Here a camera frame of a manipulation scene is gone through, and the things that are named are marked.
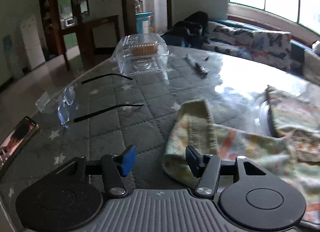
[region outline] eyeglass temple arm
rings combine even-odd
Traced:
[[[83,85],[83,84],[89,83],[91,81],[94,81],[96,79],[99,79],[99,78],[102,78],[102,77],[107,77],[107,76],[119,76],[119,77],[124,77],[124,78],[129,79],[129,80],[133,80],[133,78],[127,77],[127,76],[124,76],[124,75],[121,75],[121,74],[109,73],[109,74],[104,74],[104,75],[100,75],[100,76],[97,76],[97,77],[92,77],[92,78],[86,79],[86,80],[82,81],[81,84]]]
[[[87,120],[89,118],[92,118],[94,116],[97,116],[97,115],[100,115],[100,114],[103,114],[105,112],[108,112],[110,110],[113,110],[115,108],[118,108],[118,107],[124,107],[124,106],[143,106],[144,103],[138,103],[138,104],[117,104],[117,105],[114,105],[114,106],[111,106],[111,107],[108,107],[108,108],[105,108],[105,109],[102,109],[100,111],[96,111],[96,112],[93,112],[93,113],[90,113],[90,114],[86,114],[86,115],[83,115],[83,116],[80,116],[80,117],[77,117],[73,120],[70,120],[68,122],[66,122],[65,125],[70,125],[70,124],[73,124],[73,123],[77,123],[77,122],[81,122],[81,121],[84,121],[84,120]]]

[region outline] window frame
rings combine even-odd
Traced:
[[[316,35],[318,35],[318,36],[320,37],[320,33],[316,32],[316,31],[312,30],[311,28],[309,28],[309,27],[307,27],[307,26],[304,26],[303,24],[300,23],[300,5],[301,5],[301,0],[298,0],[298,17],[297,17],[297,22],[292,21],[292,20],[289,20],[289,19],[286,19],[286,18],[284,18],[284,17],[282,17],[282,16],[280,16],[280,15],[278,15],[278,14],[275,14],[275,13],[272,13],[272,12],[267,12],[267,11],[265,10],[265,8],[266,8],[266,0],[264,0],[264,8],[263,8],[263,9],[256,8],[256,7],[253,7],[253,6],[249,6],[249,5],[242,4],[242,3],[231,2],[230,0],[228,0],[228,3],[241,5],[241,6],[244,6],[244,7],[256,9],[256,10],[258,10],[258,11],[262,11],[262,12],[266,12],[266,13],[275,15],[275,16],[277,16],[277,17],[280,17],[280,19],[282,19],[282,20],[288,20],[288,21],[290,21],[290,22],[292,22],[292,23],[298,24],[299,26],[308,29],[309,31],[315,33]]]

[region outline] phone screen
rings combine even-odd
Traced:
[[[36,124],[30,119],[24,118],[2,142],[0,145],[0,170],[34,128],[36,128]]]

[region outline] smartphone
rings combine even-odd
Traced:
[[[28,140],[39,129],[38,124],[30,117],[24,117],[17,126],[9,133],[6,139],[0,145],[0,177],[5,173],[6,169],[28,142]]]

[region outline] microwave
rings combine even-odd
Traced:
[[[65,23],[65,27],[69,27],[71,25],[74,25],[73,18],[65,19],[64,23]]]

